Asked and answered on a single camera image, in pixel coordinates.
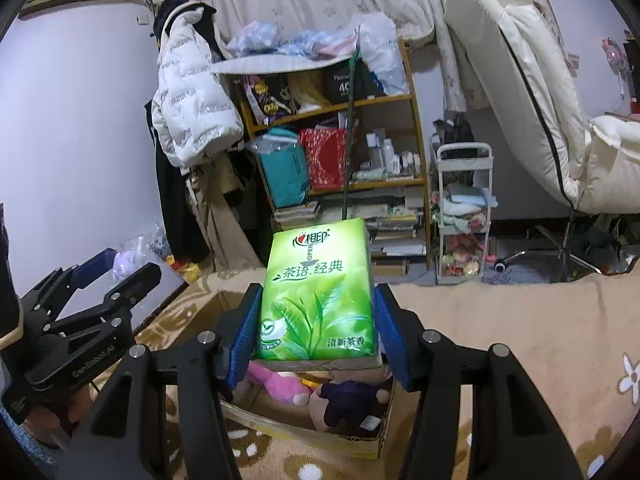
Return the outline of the cardboard box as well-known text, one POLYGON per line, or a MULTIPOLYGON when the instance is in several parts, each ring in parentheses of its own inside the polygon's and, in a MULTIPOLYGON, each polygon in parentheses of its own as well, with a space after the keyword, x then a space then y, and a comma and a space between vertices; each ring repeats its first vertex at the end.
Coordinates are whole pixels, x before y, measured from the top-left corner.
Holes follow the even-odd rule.
POLYGON ((234 402, 233 391, 244 378, 250 361, 278 373, 294 373, 309 388, 311 394, 322 382, 329 379, 329 372, 368 370, 386 364, 384 358, 378 354, 373 360, 288 363, 284 370, 279 370, 280 363, 262 362, 254 359, 250 352, 243 353, 242 351, 254 342, 254 338, 244 339, 240 331, 244 327, 257 326, 261 293, 262 288, 256 284, 250 286, 247 292, 215 290, 205 297, 194 321, 194 325, 200 332, 208 328, 220 337, 222 364, 217 372, 221 379, 219 390, 227 390, 231 394, 229 401, 222 402, 224 416, 241 425, 262 431, 270 437, 296 441, 310 448, 366 460, 379 458, 390 422, 394 386, 392 386, 390 407, 383 418, 382 427, 373 438, 344 437, 340 434, 317 431, 309 417, 308 405, 281 404, 271 399, 270 395, 260 387, 250 388, 250 392, 242 401, 234 402))

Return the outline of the purple haired doll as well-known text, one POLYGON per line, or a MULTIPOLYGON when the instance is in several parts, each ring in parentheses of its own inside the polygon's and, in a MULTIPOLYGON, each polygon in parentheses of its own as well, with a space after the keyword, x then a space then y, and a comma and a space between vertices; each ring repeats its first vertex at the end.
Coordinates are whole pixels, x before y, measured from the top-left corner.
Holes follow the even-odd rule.
POLYGON ((334 370, 314 390, 308 412, 314 429, 344 437, 373 438, 390 407, 393 375, 383 364, 368 370, 334 370))

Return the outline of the pink bear plush toy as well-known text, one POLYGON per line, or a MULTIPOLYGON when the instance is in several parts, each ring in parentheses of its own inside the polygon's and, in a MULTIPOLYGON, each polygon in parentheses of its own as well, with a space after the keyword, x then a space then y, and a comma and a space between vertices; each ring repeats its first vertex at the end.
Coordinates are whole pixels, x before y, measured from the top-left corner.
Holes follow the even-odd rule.
POLYGON ((311 396, 309 388, 294 373, 278 373, 250 361, 244 378, 233 391, 234 402, 242 401, 252 387, 263 388, 271 399, 286 405, 307 406, 311 396))

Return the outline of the cream folded mattress chair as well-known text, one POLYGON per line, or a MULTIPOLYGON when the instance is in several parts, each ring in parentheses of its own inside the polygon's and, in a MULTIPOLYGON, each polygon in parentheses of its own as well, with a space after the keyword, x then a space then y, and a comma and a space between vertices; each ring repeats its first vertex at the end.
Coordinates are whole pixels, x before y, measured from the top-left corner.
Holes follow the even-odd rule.
POLYGON ((512 155, 551 196, 584 214, 639 210, 639 125, 588 118, 535 0, 447 0, 512 155))

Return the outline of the white rolling cart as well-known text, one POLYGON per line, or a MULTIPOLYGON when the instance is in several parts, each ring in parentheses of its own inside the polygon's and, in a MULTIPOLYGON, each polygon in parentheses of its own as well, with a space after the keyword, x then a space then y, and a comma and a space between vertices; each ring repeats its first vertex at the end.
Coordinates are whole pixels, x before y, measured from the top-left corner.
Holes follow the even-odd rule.
POLYGON ((487 143, 459 142, 435 152, 432 219, 436 226, 436 283, 481 281, 497 261, 489 232, 498 207, 494 153, 487 143))

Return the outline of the teal bag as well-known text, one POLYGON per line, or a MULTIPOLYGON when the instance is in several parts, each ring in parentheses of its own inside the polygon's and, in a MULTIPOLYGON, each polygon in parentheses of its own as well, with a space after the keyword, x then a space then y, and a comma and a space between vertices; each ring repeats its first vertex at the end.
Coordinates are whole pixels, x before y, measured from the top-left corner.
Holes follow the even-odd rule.
POLYGON ((306 156, 299 136, 285 128, 271 128, 250 148, 259 159, 273 206, 298 206, 310 189, 306 156))

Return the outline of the red gift bag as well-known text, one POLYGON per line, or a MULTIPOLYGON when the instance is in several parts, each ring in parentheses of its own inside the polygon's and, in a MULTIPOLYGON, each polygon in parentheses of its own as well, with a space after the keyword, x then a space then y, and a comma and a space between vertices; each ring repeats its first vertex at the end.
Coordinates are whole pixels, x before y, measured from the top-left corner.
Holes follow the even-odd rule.
POLYGON ((306 156, 311 189, 332 191, 344 184, 346 134, 342 128, 306 128, 299 139, 306 156))

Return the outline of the white plastic bag on shelf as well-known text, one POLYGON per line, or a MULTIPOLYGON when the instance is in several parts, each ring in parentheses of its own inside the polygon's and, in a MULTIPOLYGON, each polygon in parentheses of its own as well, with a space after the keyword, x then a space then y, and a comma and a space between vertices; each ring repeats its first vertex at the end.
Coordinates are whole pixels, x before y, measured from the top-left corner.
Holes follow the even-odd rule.
POLYGON ((384 13, 375 12, 356 16, 354 24, 360 56, 386 96, 408 94, 409 84, 394 22, 384 13))

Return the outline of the wooden bookshelf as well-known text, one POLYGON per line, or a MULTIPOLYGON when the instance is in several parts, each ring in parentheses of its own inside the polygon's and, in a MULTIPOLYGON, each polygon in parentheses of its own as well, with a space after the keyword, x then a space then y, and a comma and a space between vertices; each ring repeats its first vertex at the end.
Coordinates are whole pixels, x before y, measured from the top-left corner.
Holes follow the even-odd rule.
POLYGON ((432 252, 421 119, 397 53, 397 93, 359 54, 232 78, 276 231, 360 218, 382 273, 432 252))

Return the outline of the small purple plush toy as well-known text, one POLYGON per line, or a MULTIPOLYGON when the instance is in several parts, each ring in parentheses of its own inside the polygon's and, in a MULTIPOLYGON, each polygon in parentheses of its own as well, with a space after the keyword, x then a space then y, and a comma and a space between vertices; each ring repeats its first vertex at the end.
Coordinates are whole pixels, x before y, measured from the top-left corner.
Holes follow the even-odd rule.
POLYGON ((112 265, 113 278, 116 282, 126 280, 144 265, 145 255, 143 252, 137 252, 136 250, 118 252, 112 265))

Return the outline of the green tissue pack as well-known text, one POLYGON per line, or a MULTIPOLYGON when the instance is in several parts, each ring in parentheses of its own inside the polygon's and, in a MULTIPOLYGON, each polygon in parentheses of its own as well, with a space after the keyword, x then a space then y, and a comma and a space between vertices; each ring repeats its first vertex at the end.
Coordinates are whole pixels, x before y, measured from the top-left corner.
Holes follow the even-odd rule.
POLYGON ((373 360, 369 234, 349 219, 273 235, 255 356, 265 362, 373 360))

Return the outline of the black hanging coat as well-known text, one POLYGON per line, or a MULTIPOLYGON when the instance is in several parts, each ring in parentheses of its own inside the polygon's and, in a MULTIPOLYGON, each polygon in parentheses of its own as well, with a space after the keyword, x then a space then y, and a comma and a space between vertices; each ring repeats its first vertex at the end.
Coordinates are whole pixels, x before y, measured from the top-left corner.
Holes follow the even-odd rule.
POLYGON ((152 122, 152 102, 147 102, 144 109, 154 144, 156 183, 169 248, 176 260, 200 263, 209 256, 209 248, 186 200, 186 179, 171 165, 160 145, 152 122))

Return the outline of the plastic bag with toys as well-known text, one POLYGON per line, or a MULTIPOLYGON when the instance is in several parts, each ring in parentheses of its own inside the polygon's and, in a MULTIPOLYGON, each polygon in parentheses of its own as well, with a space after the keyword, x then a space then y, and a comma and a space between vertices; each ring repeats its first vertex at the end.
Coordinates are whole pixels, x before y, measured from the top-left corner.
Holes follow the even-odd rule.
POLYGON ((189 258, 177 259, 174 256, 162 229, 128 240, 126 248, 134 253, 136 266, 147 262, 166 263, 188 283, 194 283, 203 275, 203 269, 198 263, 192 262, 189 258))

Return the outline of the beige patterned blanket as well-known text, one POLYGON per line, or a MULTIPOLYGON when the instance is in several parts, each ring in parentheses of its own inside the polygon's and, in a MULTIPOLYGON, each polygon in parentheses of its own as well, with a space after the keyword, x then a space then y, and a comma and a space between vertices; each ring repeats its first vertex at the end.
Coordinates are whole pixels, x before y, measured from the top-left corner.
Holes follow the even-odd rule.
MULTIPOLYGON (((639 274, 565 284, 396 284, 423 325, 477 349, 506 344, 561 426, 586 478, 620 448, 639 411, 639 274)), ((308 417, 256 393, 230 405, 232 452, 247 479, 393 479, 418 399, 396 391, 382 436, 318 434, 308 417)))

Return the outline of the stack of books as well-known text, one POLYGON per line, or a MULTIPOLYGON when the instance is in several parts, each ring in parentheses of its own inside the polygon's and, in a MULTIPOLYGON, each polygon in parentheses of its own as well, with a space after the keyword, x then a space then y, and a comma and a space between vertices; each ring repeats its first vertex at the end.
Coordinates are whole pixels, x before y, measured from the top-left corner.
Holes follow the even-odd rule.
POLYGON ((273 218, 282 230, 296 229, 300 226, 312 226, 320 210, 320 202, 312 200, 298 206, 277 209, 273 218))

